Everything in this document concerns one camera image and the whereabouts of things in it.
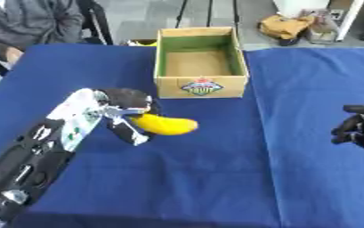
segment open cardboard box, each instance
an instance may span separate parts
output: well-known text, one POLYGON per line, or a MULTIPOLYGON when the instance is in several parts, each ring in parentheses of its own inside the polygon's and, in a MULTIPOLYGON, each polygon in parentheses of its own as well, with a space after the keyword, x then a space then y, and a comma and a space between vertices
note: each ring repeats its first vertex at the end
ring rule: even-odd
POLYGON ((234 28, 161 29, 154 80, 160 98, 241 97, 248 72, 234 28))

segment box label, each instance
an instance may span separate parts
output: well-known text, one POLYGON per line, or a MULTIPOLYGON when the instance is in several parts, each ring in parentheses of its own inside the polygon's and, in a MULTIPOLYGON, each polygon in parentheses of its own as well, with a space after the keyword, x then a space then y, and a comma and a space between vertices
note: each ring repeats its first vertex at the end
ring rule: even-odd
POLYGON ((218 85, 215 82, 212 82, 211 80, 205 78, 200 78, 195 82, 191 82, 187 85, 182 86, 182 90, 198 96, 211 94, 221 89, 223 89, 223 86, 218 85))

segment banana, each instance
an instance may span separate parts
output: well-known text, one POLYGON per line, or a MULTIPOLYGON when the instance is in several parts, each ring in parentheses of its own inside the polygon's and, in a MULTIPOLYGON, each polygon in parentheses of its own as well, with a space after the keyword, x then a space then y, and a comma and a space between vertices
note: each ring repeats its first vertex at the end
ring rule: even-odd
POLYGON ((141 129, 162 135, 186 134, 198 128, 197 121, 186 118, 165 118, 152 114, 143 114, 130 118, 141 129))

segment blue table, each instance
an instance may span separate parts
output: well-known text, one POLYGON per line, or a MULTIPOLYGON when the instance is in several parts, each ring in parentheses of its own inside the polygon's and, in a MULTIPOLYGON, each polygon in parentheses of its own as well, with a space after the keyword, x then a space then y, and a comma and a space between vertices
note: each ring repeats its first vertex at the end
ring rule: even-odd
MULTIPOLYGON (((155 49, 36 46, 0 83, 0 151, 73 91, 154 94, 155 49)), ((334 146, 364 103, 364 49, 246 53, 243 99, 161 100, 200 129, 133 147, 98 127, 13 227, 364 227, 364 150, 334 146)))
MULTIPOLYGON (((0 151, 79 88, 154 94, 154 48, 37 46, 0 83, 0 151)), ((278 224, 252 88, 244 99, 162 100, 200 129, 133 147, 104 126, 14 227, 180 227, 278 224)))

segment tripod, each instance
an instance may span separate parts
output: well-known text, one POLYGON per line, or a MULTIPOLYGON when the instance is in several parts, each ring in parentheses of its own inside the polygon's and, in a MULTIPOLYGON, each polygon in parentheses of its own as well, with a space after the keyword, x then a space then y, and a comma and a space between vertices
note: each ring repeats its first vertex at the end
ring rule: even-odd
MULTIPOLYGON (((182 17, 184 15, 184 11, 186 9, 186 5, 189 0, 183 0, 182 7, 180 9, 179 15, 176 17, 176 28, 179 28, 180 22, 182 21, 182 17)), ((206 18, 206 26, 211 27, 212 22, 212 8, 214 6, 214 0, 209 0, 208 5, 208 14, 206 18)), ((234 27, 236 28, 237 35, 239 34, 239 8, 237 6, 237 0, 233 0, 233 16, 234 16, 234 27)))

